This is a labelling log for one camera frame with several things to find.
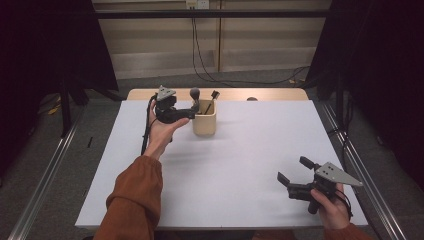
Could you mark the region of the beige square cup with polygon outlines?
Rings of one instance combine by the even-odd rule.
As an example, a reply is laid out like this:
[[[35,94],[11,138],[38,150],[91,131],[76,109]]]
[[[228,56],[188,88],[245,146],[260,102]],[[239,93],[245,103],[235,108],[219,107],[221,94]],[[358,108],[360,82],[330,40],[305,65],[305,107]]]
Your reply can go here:
[[[196,114],[195,119],[192,121],[193,132],[196,135],[214,135],[216,132],[216,101],[212,103],[211,108],[207,114],[204,114],[209,102],[211,100],[200,100],[200,109]]]

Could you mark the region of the black metal stand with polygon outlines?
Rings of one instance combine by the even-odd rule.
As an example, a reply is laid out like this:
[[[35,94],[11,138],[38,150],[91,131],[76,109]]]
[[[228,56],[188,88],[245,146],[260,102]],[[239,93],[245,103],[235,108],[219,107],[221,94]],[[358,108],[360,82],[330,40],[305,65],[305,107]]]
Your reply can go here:
[[[62,108],[62,138],[70,132],[72,126],[69,98],[72,98],[77,105],[87,105],[89,97],[85,92],[86,89],[92,89],[115,102],[124,100],[124,97],[112,93],[106,87],[102,87],[93,81],[84,81],[81,78],[72,80],[70,77],[63,77],[59,81],[60,106]]]

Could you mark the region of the thin black angled brush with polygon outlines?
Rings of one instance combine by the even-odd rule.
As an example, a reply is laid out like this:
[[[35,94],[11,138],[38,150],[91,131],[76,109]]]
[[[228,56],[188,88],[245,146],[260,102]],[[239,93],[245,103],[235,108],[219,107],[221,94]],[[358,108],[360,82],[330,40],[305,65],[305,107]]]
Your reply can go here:
[[[211,106],[212,106],[212,103],[219,97],[219,95],[220,95],[220,93],[218,92],[218,91],[216,91],[216,90],[214,90],[213,92],[212,92],[212,94],[211,94],[211,97],[212,97],[212,99],[211,99],[211,101],[209,102],[209,104],[208,104],[208,106],[207,106],[207,108],[206,108],[206,110],[205,110],[205,112],[204,112],[204,114],[207,114],[208,113],[208,111],[209,111],[209,109],[211,108]]]

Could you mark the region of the person's right hand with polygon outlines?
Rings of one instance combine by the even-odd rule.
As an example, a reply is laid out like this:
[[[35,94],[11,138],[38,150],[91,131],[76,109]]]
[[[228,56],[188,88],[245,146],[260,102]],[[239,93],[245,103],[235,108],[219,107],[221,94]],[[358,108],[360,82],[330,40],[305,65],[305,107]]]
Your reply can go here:
[[[344,188],[340,183],[336,184],[338,197],[327,198],[316,189],[310,191],[311,196],[321,204],[319,209],[320,219],[326,230],[341,230],[350,225],[347,207],[344,204]]]

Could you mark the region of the metal floor rail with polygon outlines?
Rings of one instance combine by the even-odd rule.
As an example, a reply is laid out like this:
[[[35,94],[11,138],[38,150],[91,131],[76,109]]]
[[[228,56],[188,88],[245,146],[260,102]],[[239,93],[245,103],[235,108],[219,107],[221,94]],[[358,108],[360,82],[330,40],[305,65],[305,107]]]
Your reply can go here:
[[[331,138],[343,168],[358,177],[364,184],[362,188],[354,187],[354,193],[374,235],[378,240],[408,240],[353,142],[347,133],[339,128],[335,110],[328,102],[319,102],[318,111],[323,114],[323,123],[332,131]]]
[[[31,195],[29,202],[26,204],[23,212],[20,214],[17,223],[12,229],[7,240],[26,240],[30,229],[41,209],[42,204],[45,201],[46,195],[50,190],[51,184],[55,178],[55,175],[64,159],[70,144],[74,138],[76,129],[84,115],[86,107],[80,106],[77,108],[76,116],[71,123],[70,128],[66,134],[60,138],[58,146],[55,149],[54,154],[49,160],[49,164],[46,167],[37,187]]]

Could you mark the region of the black curtain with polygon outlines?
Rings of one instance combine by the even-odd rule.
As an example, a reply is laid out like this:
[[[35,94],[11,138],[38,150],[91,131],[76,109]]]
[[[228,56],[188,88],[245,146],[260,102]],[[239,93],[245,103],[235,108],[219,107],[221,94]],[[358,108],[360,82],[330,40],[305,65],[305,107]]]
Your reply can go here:
[[[35,125],[41,100],[66,89],[117,90],[92,0],[0,0],[0,176]]]
[[[331,0],[306,82],[345,87],[424,191],[424,0]]]

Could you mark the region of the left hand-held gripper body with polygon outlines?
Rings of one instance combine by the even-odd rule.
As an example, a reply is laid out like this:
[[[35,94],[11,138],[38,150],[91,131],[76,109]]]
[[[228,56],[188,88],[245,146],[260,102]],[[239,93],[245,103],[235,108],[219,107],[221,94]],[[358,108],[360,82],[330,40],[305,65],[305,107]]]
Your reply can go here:
[[[176,91],[164,86],[160,86],[156,94],[155,114],[157,119],[166,124],[176,122],[175,117],[175,103],[177,98]]]

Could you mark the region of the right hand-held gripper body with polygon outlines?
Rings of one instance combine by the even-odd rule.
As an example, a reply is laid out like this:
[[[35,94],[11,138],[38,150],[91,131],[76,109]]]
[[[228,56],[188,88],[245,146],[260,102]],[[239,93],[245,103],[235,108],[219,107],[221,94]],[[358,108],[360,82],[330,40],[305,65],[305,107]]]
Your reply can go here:
[[[309,184],[309,191],[316,189],[329,200],[339,198],[337,184],[362,187],[363,183],[349,175],[333,163],[327,162],[314,168],[314,180]]]

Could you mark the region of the black round makeup brush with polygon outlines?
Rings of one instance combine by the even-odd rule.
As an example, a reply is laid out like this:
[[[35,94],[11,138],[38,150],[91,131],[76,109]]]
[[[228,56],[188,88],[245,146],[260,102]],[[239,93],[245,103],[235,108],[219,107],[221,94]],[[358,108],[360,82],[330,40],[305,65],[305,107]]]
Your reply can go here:
[[[193,105],[191,107],[191,109],[195,112],[198,113],[199,112],[199,108],[200,108],[200,90],[197,87],[194,87],[190,90],[190,96],[193,99]]]

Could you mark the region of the white table mat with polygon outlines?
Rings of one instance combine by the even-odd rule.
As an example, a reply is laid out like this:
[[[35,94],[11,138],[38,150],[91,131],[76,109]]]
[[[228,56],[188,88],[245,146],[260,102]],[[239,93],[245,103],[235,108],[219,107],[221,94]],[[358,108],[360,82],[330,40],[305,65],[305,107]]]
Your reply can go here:
[[[337,164],[312,101],[220,101],[214,135],[178,129],[161,157],[161,230],[315,227],[305,201],[278,182],[309,183],[300,164]]]

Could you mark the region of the black horizontal frame bar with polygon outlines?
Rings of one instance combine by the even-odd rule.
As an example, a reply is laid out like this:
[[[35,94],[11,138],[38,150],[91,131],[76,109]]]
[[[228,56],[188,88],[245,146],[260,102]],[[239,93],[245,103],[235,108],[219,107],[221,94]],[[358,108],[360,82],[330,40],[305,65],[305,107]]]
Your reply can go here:
[[[97,10],[98,19],[153,19],[153,18],[325,18],[330,10]]]

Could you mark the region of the white wall socket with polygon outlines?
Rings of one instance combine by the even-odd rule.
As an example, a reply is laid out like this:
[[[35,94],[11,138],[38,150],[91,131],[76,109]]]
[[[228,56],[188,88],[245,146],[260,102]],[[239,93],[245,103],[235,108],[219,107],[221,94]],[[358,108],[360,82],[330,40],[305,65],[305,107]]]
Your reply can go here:
[[[191,10],[208,10],[210,8],[209,0],[185,0],[186,8]]]

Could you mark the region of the person's left hand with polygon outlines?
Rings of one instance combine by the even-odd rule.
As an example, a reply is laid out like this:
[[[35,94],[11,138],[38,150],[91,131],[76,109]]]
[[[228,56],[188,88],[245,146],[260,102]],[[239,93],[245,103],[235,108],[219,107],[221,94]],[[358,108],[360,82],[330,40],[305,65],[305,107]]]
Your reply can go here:
[[[174,132],[186,125],[189,119],[182,118],[172,124],[162,123],[156,118],[155,105],[156,101],[153,100],[149,111],[148,143],[143,155],[159,160],[167,145],[171,142]]]

